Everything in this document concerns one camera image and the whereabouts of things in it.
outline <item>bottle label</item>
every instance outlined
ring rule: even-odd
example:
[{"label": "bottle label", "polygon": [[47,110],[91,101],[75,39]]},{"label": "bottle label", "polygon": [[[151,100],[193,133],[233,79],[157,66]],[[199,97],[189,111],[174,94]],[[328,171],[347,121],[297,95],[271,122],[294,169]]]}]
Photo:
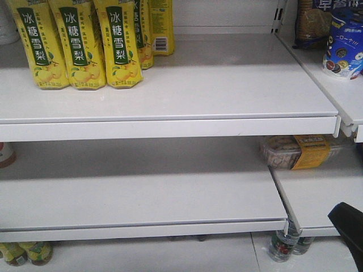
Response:
[{"label": "bottle label", "polygon": [[0,163],[10,158],[12,153],[14,153],[14,150],[9,143],[0,142]]},{"label": "bottle label", "polygon": [[282,242],[275,234],[272,236],[271,243],[277,252],[283,255],[290,255],[295,245],[289,245]]}]

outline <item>snack bag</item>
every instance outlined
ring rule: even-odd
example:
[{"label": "snack bag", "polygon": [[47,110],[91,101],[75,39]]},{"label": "snack bag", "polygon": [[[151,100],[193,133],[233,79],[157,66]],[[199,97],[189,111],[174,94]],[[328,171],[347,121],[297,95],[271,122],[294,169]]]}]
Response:
[{"label": "snack bag", "polygon": [[153,49],[151,47],[149,0],[135,0],[134,23],[138,57],[141,68],[146,70],[154,65]]},{"label": "snack bag", "polygon": [[69,85],[57,26],[47,0],[8,0],[35,83],[45,90]]},{"label": "snack bag", "polygon": [[104,53],[91,0],[50,0],[61,35],[70,84],[79,90],[106,85]]},{"label": "snack bag", "polygon": [[[362,7],[363,0],[356,2],[358,7]],[[324,48],[332,22],[331,11],[351,7],[353,4],[353,0],[299,0],[295,30],[296,46],[302,49]]]},{"label": "snack bag", "polygon": [[107,82],[130,88],[142,80],[133,0],[95,0],[106,57]]},{"label": "snack bag", "polygon": [[153,53],[167,56],[175,50],[172,0],[150,0]]}]

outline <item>shelving unit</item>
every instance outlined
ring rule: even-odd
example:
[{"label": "shelving unit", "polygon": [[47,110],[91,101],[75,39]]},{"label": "shelving unit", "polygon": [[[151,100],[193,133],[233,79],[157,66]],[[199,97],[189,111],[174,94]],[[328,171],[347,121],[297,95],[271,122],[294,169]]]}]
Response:
[{"label": "shelving unit", "polygon": [[272,169],[289,213],[301,236],[339,235],[328,218],[340,202],[363,210],[363,164],[354,149],[345,149],[319,168]]}]

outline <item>clear plastic container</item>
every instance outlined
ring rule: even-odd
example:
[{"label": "clear plastic container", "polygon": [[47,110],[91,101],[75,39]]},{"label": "clear plastic container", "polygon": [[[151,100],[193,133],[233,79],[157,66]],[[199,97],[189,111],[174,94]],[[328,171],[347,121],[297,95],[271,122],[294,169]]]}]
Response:
[{"label": "clear plastic container", "polygon": [[[330,152],[326,160],[336,156],[342,148],[354,146],[354,141],[344,135],[334,138],[324,135],[330,144]],[[267,164],[273,168],[291,169],[300,158],[301,149],[292,135],[276,135],[259,137],[260,152]]]}]

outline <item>small bottle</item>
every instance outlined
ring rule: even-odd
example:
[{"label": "small bottle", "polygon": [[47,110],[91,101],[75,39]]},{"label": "small bottle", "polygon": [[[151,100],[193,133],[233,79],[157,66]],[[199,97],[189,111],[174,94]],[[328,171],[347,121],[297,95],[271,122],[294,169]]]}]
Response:
[{"label": "small bottle", "polygon": [[11,266],[20,266],[27,261],[27,253],[17,243],[0,243],[0,251],[5,262]]},{"label": "small bottle", "polygon": [[314,241],[315,237],[300,237],[294,247],[293,254],[303,255],[309,249],[311,243]]},{"label": "small bottle", "polygon": [[12,149],[10,143],[0,142],[0,168],[9,166],[15,159],[15,151]]},{"label": "small bottle", "polygon": [[293,253],[293,249],[299,240],[299,232],[294,222],[288,219],[288,223],[289,228],[286,235],[284,230],[279,230],[275,231],[271,238],[268,254],[276,262],[286,262]]},{"label": "small bottle", "polygon": [[52,258],[53,248],[50,242],[21,242],[18,244],[27,252],[30,262],[34,265],[45,265]]}]

